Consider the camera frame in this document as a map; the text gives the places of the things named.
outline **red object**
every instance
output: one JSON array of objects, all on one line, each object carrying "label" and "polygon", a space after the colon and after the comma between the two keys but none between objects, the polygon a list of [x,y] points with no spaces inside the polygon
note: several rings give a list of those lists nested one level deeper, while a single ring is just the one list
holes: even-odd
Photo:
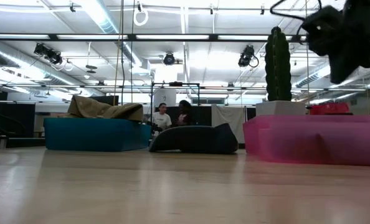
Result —
[{"label": "red object", "polygon": [[349,113],[347,103],[325,103],[311,106],[310,115],[325,115],[336,113]]},{"label": "red object", "polygon": [[370,166],[370,116],[258,116],[243,130],[264,161]]}]

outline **brown fabric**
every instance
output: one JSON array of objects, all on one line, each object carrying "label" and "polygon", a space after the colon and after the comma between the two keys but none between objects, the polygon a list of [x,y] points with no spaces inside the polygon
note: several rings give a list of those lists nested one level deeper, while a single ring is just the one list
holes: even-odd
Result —
[{"label": "brown fabric", "polygon": [[143,107],[141,104],[128,103],[123,106],[110,106],[96,100],[73,96],[72,102],[64,118],[117,118],[142,121]]}]

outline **wooden floor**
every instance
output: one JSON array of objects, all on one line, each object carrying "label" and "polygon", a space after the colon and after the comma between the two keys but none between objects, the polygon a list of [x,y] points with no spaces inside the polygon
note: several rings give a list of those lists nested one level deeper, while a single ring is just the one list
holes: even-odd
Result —
[{"label": "wooden floor", "polygon": [[370,167],[237,155],[0,152],[1,224],[370,224]]}]

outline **white shirt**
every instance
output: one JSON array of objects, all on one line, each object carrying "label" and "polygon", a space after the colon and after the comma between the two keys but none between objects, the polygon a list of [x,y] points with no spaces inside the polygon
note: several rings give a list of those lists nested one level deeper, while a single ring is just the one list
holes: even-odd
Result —
[{"label": "white shirt", "polygon": [[160,114],[159,112],[153,113],[153,123],[157,124],[159,128],[166,129],[171,125],[171,118],[168,114]]}]

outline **dark hair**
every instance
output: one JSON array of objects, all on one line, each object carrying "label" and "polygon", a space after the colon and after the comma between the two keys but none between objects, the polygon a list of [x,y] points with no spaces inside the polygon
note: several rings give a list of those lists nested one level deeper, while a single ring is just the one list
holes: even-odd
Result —
[{"label": "dark hair", "polygon": [[181,100],[179,102],[179,104],[182,104],[184,107],[186,107],[188,109],[191,109],[192,108],[191,104],[188,101],[186,101],[186,100]]},{"label": "dark hair", "polygon": [[160,103],[158,108],[160,108],[160,106],[163,106],[163,105],[166,105],[167,106],[166,103]]}]

